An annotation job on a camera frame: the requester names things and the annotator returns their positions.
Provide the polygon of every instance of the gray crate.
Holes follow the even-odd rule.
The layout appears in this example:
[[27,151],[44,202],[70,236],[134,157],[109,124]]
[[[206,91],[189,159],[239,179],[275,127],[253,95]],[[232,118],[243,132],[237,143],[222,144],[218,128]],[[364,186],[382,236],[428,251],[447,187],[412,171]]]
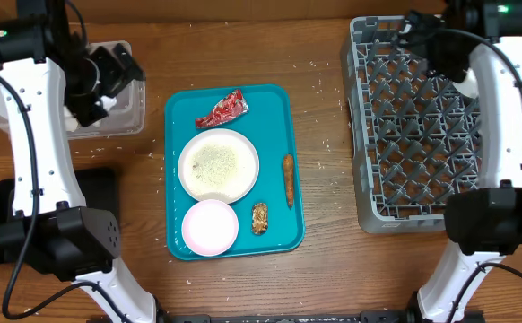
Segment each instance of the gray crate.
[[370,233],[444,230],[447,198],[476,188],[481,160],[478,100],[392,49],[402,18],[355,18],[341,51],[359,225]]

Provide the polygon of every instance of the transparent container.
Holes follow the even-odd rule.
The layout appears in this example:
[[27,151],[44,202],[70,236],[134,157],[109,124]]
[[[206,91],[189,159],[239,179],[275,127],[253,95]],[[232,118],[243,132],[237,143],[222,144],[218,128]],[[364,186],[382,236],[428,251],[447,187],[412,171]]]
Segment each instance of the transparent container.
[[[126,41],[109,41],[103,43],[90,44],[89,50],[93,52],[96,48],[103,46],[112,49],[116,44],[121,43],[131,54],[131,45]],[[72,127],[75,119],[65,110],[65,123],[68,139],[93,138],[110,135],[133,135],[144,129],[145,124],[145,81],[133,80],[130,84],[116,96],[116,105],[109,111],[108,116],[89,127]],[[8,114],[4,97],[0,95],[0,129],[9,134]]]

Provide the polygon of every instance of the blue tray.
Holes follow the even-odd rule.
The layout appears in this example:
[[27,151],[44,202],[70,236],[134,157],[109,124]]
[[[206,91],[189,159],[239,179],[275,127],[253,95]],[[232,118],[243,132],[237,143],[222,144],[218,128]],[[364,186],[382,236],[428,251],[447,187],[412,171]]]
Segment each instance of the blue tray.
[[[176,171],[179,155],[191,138],[204,131],[196,128],[196,119],[206,116],[215,103],[236,88],[242,90],[249,113],[220,127],[243,134],[255,146],[259,176],[253,189],[231,204],[239,218],[235,243],[225,253],[210,258],[291,251],[300,245],[305,235],[297,148],[287,92],[273,84],[178,92],[165,105],[165,198],[168,248],[182,260],[206,258],[192,252],[181,236],[183,217],[196,201],[179,182]],[[288,153],[295,160],[295,202],[291,210],[285,197],[282,166],[283,157]],[[269,208],[269,228],[260,236],[251,231],[252,209],[258,202],[266,203]]]

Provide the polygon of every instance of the wooden table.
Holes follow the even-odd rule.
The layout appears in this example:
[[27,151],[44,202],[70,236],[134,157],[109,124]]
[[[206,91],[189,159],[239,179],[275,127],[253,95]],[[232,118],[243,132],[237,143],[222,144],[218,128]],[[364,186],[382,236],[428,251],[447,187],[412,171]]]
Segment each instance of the wooden table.
[[[357,223],[339,60],[348,27],[348,20],[89,26],[92,42],[132,44],[147,73],[146,124],[139,135],[72,141],[74,165],[120,170],[123,258],[170,314],[401,309],[432,274],[444,233],[372,235]],[[181,90],[255,83],[277,83],[291,96],[305,240],[290,253],[179,261],[165,247],[163,106]],[[10,145],[0,131],[0,179],[12,176]],[[522,247],[506,263],[522,270]],[[11,271],[0,266],[0,304]],[[25,267],[11,309],[32,307],[64,286]],[[495,270],[469,307],[485,310],[490,322],[522,321],[522,281]],[[83,292],[72,292],[26,321],[84,322],[101,314]]]

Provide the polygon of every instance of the pink plate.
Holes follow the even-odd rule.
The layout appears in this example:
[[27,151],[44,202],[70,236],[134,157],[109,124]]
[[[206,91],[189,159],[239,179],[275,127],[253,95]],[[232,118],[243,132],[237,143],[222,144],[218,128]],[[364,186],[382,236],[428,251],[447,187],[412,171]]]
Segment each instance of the pink plate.
[[239,231],[235,211],[222,201],[205,200],[193,205],[181,224],[187,247],[197,255],[212,257],[227,251]]

